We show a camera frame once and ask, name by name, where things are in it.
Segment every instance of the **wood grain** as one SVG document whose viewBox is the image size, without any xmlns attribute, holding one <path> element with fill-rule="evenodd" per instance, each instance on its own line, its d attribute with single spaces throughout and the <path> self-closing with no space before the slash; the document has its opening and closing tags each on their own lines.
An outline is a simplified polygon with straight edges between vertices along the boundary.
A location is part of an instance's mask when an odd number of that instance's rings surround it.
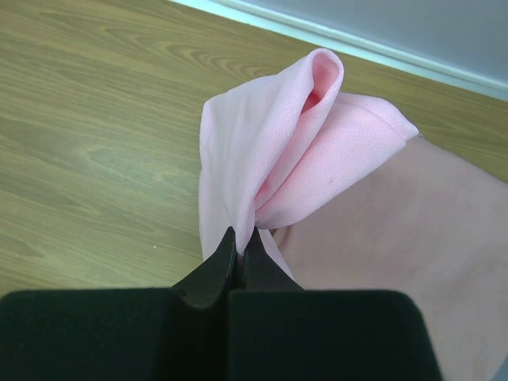
<svg viewBox="0 0 508 381">
<path fill-rule="evenodd" d="M 198 266 L 202 104 L 313 48 L 162 0 L 1 1 L 0 295 Z M 508 180 L 505 102 L 341 58 L 344 90 Z"/>
</svg>

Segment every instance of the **white strip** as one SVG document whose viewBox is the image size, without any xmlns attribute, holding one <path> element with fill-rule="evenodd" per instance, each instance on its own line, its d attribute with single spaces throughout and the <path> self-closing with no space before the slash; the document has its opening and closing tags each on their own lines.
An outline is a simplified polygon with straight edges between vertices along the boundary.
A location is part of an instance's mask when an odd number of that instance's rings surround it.
<svg viewBox="0 0 508 381">
<path fill-rule="evenodd" d="M 508 83 L 238 0 L 170 0 L 438 82 L 508 101 Z"/>
</svg>

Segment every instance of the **pink cloth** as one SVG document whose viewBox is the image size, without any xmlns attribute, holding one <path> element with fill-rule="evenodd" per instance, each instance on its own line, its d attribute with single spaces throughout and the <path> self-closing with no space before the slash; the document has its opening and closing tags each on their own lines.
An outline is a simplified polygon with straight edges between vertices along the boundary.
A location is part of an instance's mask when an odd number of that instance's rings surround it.
<svg viewBox="0 0 508 381">
<path fill-rule="evenodd" d="M 343 77 L 337 56 L 317 49 L 206 102 L 199 181 L 205 259 L 229 226 L 239 252 L 257 226 L 267 253 L 291 275 L 269 229 L 303 220 L 418 134 L 389 102 L 339 92 Z"/>
</svg>

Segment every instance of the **light brown fabric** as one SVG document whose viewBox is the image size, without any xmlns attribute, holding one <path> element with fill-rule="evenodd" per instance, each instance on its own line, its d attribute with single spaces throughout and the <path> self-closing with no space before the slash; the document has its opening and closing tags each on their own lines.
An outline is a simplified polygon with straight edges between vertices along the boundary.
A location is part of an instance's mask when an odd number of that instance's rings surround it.
<svg viewBox="0 0 508 381">
<path fill-rule="evenodd" d="M 407 293 L 446 379 L 489 380 L 508 353 L 507 185 L 421 137 L 273 236 L 305 288 Z"/>
</svg>

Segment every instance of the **black object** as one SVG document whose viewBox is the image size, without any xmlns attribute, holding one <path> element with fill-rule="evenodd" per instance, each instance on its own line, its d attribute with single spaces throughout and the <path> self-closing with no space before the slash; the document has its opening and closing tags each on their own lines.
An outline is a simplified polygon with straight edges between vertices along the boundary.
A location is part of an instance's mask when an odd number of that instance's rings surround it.
<svg viewBox="0 0 508 381">
<path fill-rule="evenodd" d="M 168 289 L 7 295 L 0 380 L 441 380 L 404 294 L 304 291 L 234 242 Z"/>
</svg>

